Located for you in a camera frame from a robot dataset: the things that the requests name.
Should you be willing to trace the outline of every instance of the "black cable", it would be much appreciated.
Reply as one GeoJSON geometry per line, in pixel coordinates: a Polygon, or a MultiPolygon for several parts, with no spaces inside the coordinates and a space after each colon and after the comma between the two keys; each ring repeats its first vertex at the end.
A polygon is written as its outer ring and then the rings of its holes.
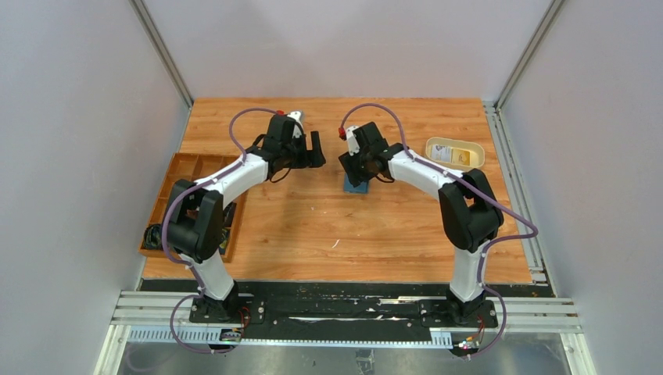
{"type": "Polygon", "coordinates": [[[380,182],[384,182],[385,184],[393,184],[394,181],[396,181],[396,180],[393,180],[393,179],[391,179],[391,180],[383,180],[382,178],[380,178],[380,175],[379,175],[379,174],[376,174],[376,175],[375,175],[375,179],[377,179],[377,180],[380,181],[380,182]]]}
{"type": "Polygon", "coordinates": [[[237,209],[237,203],[231,202],[224,209],[224,228],[232,226],[232,220],[235,218],[235,210],[237,209]]]}
{"type": "Polygon", "coordinates": [[[283,180],[284,178],[286,178],[286,177],[290,174],[290,171],[291,171],[291,170],[292,170],[292,167],[288,168],[288,170],[285,172],[285,174],[283,175],[283,177],[279,178],[278,180],[272,180],[272,178],[274,178],[274,176],[272,176],[272,177],[270,178],[270,182],[271,182],[272,184],[276,184],[277,182],[279,182],[279,181],[283,180]]]}
{"type": "Polygon", "coordinates": [[[258,137],[256,137],[256,140],[253,141],[252,146],[257,146],[260,143],[260,141],[263,140],[263,138],[265,138],[265,134],[261,134],[258,137]]]}
{"type": "Polygon", "coordinates": [[[162,248],[161,224],[152,224],[143,233],[143,248],[155,250],[162,248]]]}

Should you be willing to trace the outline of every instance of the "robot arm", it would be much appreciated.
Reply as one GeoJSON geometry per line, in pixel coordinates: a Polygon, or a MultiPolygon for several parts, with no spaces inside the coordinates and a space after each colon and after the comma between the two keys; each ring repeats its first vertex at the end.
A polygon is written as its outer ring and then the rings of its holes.
{"type": "MultiPolygon", "coordinates": [[[[453,278],[447,298],[453,303],[458,321],[467,319],[485,300],[477,280],[481,250],[495,238],[504,222],[502,212],[474,196],[469,189],[449,177],[453,174],[494,198],[486,175],[480,170],[463,173],[443,168],[445,173],[415,162],[399,143],[389,145],[375,123],[349,127],[341,139],[348,152],[339,160],[353,186],[381,175],[387,180],[400,180],[426,192],[439,201],[446,236],[455,247],[453,278]],[[465,199],[474,203],[470,206],[465,199]]],[[[410,150],[415,158],[421,158],[410,150]]]]}
{"type": "Polygon", "coordinates": [[[168,223],[168,245],[190,262],[205,285],[204,298],[215,315],[230,317],[235,312],[237,285],[228,274],[218,246],[224,229],[224,208],[252,186],[261,184],[280,170],[318,168],[325,164],[318,132],[311,132],[312,149],[306,150],[303,113],[272,116],[266,134],[246,149],[246,159],[196,181],[179,180],[170,193],[170,206],[184,191],[198,185],[176,205],[168,223]]]}

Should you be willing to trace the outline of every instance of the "wooden table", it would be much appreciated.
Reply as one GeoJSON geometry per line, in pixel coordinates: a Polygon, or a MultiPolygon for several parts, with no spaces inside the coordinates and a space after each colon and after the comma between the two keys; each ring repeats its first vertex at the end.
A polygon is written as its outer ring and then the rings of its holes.
{"type": "MultiPolygon", "coordinates": [[[[232,262],[236,279],[449,282],[453,246],[446,239],[439,204],[402,182],[369,183],[367,195],[343,192],[339,155],[347,151],[338,127],[346,112],[363,102],[387,105],[400,117],[408,145],[420,155],[426,140],[440,136],[477,142],[486,150],[486,173],[497,199],[509,204],[493,139],[478,99],[428,98],[199,98],[181,152],[237,154],[228,123],[242,109],[263,106],[290,112],[303,110],[304,129],[319,130],[327,164],[315,170],[293,170],[277,184],[249,190],[242,230],[232,262]]],[[[267,130],[270,115],[254,112],[235,124],[244,145],[267,130]]],[[[375,121],[389,143],[400,141],[389,114],[359,109],[347,125],[375,121]]],[[[500,235],[515,234],[507,217],[500,235]]],[[[167,259],[147,259],[143,277],[191,277],[167,259]]],[[[491,250],[486,279],[491,283],[531,281],[520,241],[491,250]]]]}

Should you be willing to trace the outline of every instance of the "metal frame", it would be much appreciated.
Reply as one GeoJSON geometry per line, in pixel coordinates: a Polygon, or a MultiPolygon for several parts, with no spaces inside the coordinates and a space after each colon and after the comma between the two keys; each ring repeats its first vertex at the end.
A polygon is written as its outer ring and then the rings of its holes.
{"type": "Polygon", "coordinates": [[[525,47],[525,50],[523,51],[522,55],[520,56],[520,59],[516,63],[515,68],[511,72],[511,75],[509,76],[507,83],[504,84],[504,88],[502,88],[500,96],[497,98],[495,102],[496,109],[499,110],[504,107],[504,103],[506,103],[507,100],[509,99],[509,96],[511,95],[511,92],[514,90],[516,83],[518,82],[522,73],[525,71],[525,68],[529,64],[529,60],[532,58],[532,56],[534,56],[534,52],[536,52],[536,49],[539,47],[541,41],[546,36],[546,33],[550,29],[550,25],[552,25],[553,22],[555,21],[557,14],[559,14],[559,11],[561,10],[561,7],[565,3],[565,1],[566,0],[550,1],[550,5],[548,6],[546,13],[543,15],[541,22],[539,22],[539,26],[536,27],[534,35],[532,35],[532,38],[529,39],[527,47],[525,47]]]}
{"type": "Polygon", "coordinates": [[[154,49],[156,50],[157,55],[161,58],[163,67],[166,68],[166,71],[170,75],[170,79],[173,80],[173,84],[177,89],[177,93],[180,95],[186,106],[191,109],[193,106],[193,97],[191,92],[189,92],[184,78],[180,74],[180,71],[177,70],[175,66],[175,61],[173,57],[170,56],[166,44],[163,42],[159,30],[156,28],[152,16],[150,16],[147,6],[143,0],[129,0],[131,7],[136,12],[136,16],[140,21],[141,25],[145,29],[145,33],[149,37],[149,40],[152,42],[154,49]]]}
{"type": "MultiPolygon", "coordinates": [[[[180,75],[175,63],[161,38],[159,31],[149,15],[149,11],[143,0],[129,0],[134,8],[138,19],[145,28],[156,52],[159,54],[164,67],[170,74],[185,104],[191,108],[193,97],[186,87],[184,79],[180,75]]],[[[484,102],[486,119],[493,137],[496,152],[508,194],[511,197],[513,209],[523,216],[531,219],[533,212],[528,206],[531,202],[529,193],[523,186],[522,175],[518,165],[518,158],[514,155],[511,138],[508,133],[501,109],[509,99],[511,92],[518,83],[536,49],[541,44],[550,26],[559,14],[565,0],[551,0],[545,15],[539,22],[535,33],[532,35],[527,47],[523,51],[518,63],[507,79],[504,88],[495,102],[484,102]]],[[[527,229],[518,224],[518,230],[525,233],[527,229]]],[[[550,285],[555,292],[554,282],[546,272],[545,252],[539,240],[528,239],[523,241],[525,257],[532,274],[532,282],[535,285],[550,285]]],[[[128,341],[142,342],[164,342],[171,341],[170,336],[170,314],[174,305],[188,293],[176,292],[149,292],[149,291],[125,291],[118,300],[113,318],[111,320],[106,340],[95,373],[115,374],[120,368],[122,355],[128,341]]],[[[422,299],[441,299],[441,297],[400,296],[398,298],[383,298],[381,303],[404,303],[419,301],[422,299]]],[[[576,314],[573,302],[569,298],[505,298],[507,303],[507,333],[556,333],[560,334],[569,367],[574,375],[595,375],[585,342],[579,318],[576,314]]],[[[232,324],[194,324],[188,321],[191,302],[185,302],[181,309],[176,312],[175,320],[178,330],[182,333],[181,338],[185,342],[195,344],[206,340],[210,335],[220,333],[222,328],[232,328],[238,325],[232,324]]],[[[496,314],[501,321],[502,309],[496,304],[496,314]]],[[[448,343],[448,335],[475,331],[473,328],[431,328],[431,341],[426,342],[376,342],[376,341],[311,341],[311,340],[242,340],[242,345],[280,345],[280,346],[353,346],[367,348],[445,348],[448,343]]],[[[488,332],[496,332],[496,329],[488,329],[488,332]]]]}
{"type": "Polygon", "coordinates": [[[561,342],[564,344],[566,360],[573,375],[596,375],[594,362],[587,348],[584,334],[561,334],[561,342]]]}
{"type": "MultiPolygon", "coordinates": [[[[116,373],[120,368],[125,345],[128,342],[173,342],[170,335],[170,314],[175,305],[189,293],[123,291],[120,294],[109,326],[95,374],[116,373]]],[[[444,299],[431,296],[400,296],[381,298],[380,303],[412,303],[422,299],[444,299]]],[[[567,360],[574,375],[593,375],[582,334],[582,328],[570,298],[505,298],[507,305],[506,333],[556,333],[564,343],[567,360]]],[[[191,302],[182,304],[175,314],[177,329],[183,342],[205,343],[209,337],[219,337],[221,329],[238,324],[190,323],[191,302]]],[[[496,304],[496,317],[501,321],[502,309],[496,304]]],[[[357,348],[422,348],[448,349],[452,334],[476,331],[475,328],[430,328],[430,341],[320,341],[320,340],[268,340],[244,339],[241,345],[277,345],[288,347],[357,347],[357,348]]],[[[497,329],[488,329],[495,333],[497,329]]]]}
{"type": "MultiPolygon", "coordinates": [[[[500,116],[493,107],[493,103],[484,102],[484,110],[486,111],[486,119],[490,128],[493,143],[495,144],[495,151],[497,158],[500,161],[504,183],[507,185],[507,192],[511,197],[511,208],[518,213],[521,213],[526,219],[531,220],[532,214],[530,213],[527,205],[527,194],[522,185],[522,177],[518,162],[514,157],[511,147],[511,139],[508,136],[507,130],[504,127],[500,116]]],[[[528,229],[522,223],[517,222],[518,231],[520,233],[527,233],[528,229]]],[[[532,274],[532,282],[534,284],[549,284],[554,289],[552,280],[546,274],[545,262],[543,260],[543,252],[541,251],[541,244],[537,237],[529,238],[522,241],[523,250],[525,251],[525,258],[529,266],[529,272],[532,274]]]]}

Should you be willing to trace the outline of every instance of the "gray floor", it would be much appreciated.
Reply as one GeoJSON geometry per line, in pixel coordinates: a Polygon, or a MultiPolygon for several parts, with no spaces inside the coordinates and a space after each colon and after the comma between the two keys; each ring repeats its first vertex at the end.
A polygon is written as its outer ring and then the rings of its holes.
{"type": "MultiPolygon", "coordinates": [[[[556,334],[511,334],[481,358],[464,362],[446,350],[294,348],[245,346],[227,355],[200,355],[175,344],[134,344],[130,361],[145,369],[167,361],[156,374],[395,375],[395,374],[569,374],[556,334]]],[[[125,361],[120,374],[136,373],[125,361]]]]}

